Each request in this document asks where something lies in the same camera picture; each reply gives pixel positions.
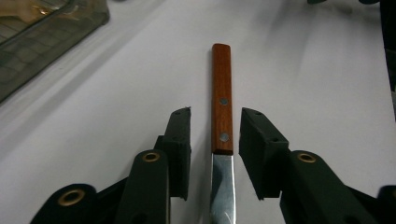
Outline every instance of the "knife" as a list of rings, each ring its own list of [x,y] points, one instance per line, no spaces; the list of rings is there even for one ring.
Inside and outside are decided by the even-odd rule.
[[[231,88],[231,48],[212,48],[212,224],[235,223],[233,183],[233,110]]]

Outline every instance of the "clear plastic tray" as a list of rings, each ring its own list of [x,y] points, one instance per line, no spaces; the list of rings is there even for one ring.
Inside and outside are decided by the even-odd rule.
[[[106,0],[0,1],[31,10],[0,8],[0,102],[109,19]]]

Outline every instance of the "screw hole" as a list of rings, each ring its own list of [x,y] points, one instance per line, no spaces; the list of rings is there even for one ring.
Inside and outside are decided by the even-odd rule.
[[[143,161],[152,162],[152,161],[157,161],[159,158],[160,158],[160,154],[150,152],[143,156]]]
[[[82,189],[71,189],[65,192],[59,199],[58,204],[60,206],[70,206],[81,201],[85,196],[85,191]]]
[[[148,216],[144,213],[135,214],[132,217],[132,224],[143,224],[148,220]]]
[[[357,218],[352,217],[352,216],[345,217],[344,221],[347,224],[361,224],[361,222]]]
[[[315,162],[317,160],[315,157],[313,157],[313,156],[311,156],[309,154],[306,154],[306,153],[298,154],[298,159],[300,161],[310,162],[310,163]]]

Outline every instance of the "wooden knife handle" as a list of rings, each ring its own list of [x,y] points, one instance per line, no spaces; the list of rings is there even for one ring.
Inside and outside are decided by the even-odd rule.
[[[231,89],[231,48],[212,48],[212,152],[233,155],[233,101]]]

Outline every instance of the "white surface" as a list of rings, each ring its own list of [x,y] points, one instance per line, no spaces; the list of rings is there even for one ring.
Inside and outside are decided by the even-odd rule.
[[[57,189],[104,189],[153,147],[172,111],[191,106],[190,196],[172,223],[207,223],[210,50],[229,44],[233,127],[264,113],[290,149],[319,154],[375,196],[396,184],[396,127],[379,5],[304,0],[108,2],[111,21],[0,106],[1,223],[28,223]],[[236,152],[238,143],[234,143]],[[238,223],[284,223],[259,202],[235,156]]]

